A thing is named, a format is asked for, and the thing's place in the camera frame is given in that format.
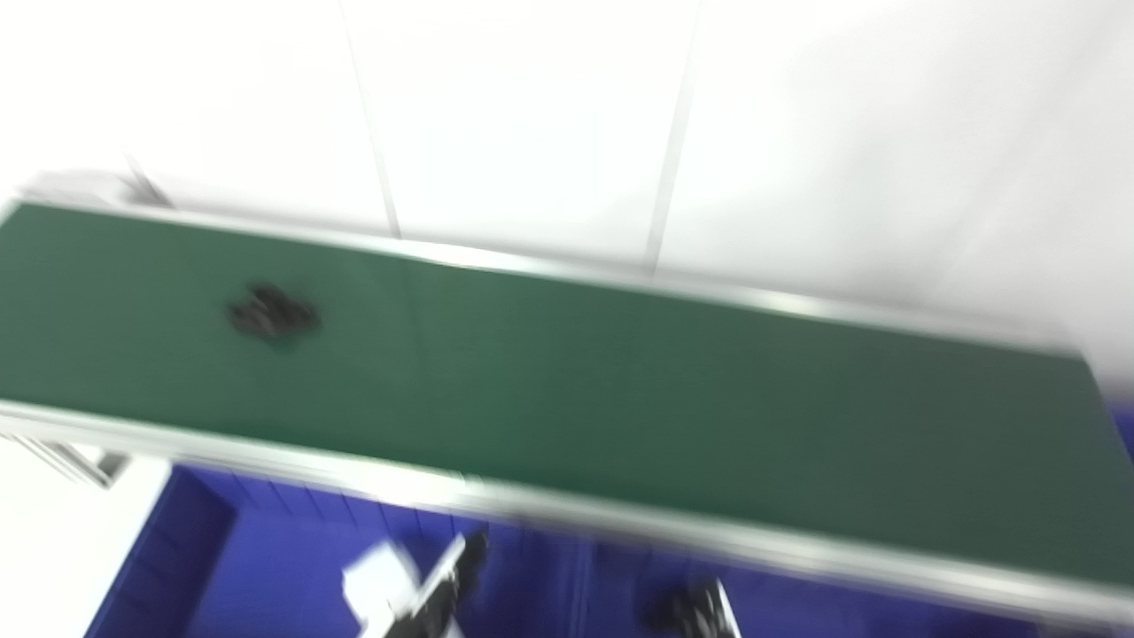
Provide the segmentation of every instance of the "green belt surface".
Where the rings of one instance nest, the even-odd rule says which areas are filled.
[[[321,325],[234,330],[259,281]],[[1134,586],[1074,357],[24,204],[0,398]]]

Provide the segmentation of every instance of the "green conveyor belt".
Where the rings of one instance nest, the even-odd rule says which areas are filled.
[[[236,332],[254,281],[321,327]],[[1134,586],[1072,357],[24,204],[0,399]]]

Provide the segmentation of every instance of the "black object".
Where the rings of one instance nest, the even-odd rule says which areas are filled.
[[[741,638],[720,579],[695,582],[670,594],[645,619],[648,628],[682,638]]]
[[[252,297],[228,307],[229,322],[243,333],[262,338],[290,335],[319,325],[315,306],[289,297],[270,283],[251,287]]]
[[[476,575],[484,563],[488,550],[488,533],[480,530],[464,537],[464,547],[459,554],[454,556],[447,551],[425,579],[424,601],[409,613],[398,616],[386,632],[386,638],[445,636],[457,604],[476,588]]]

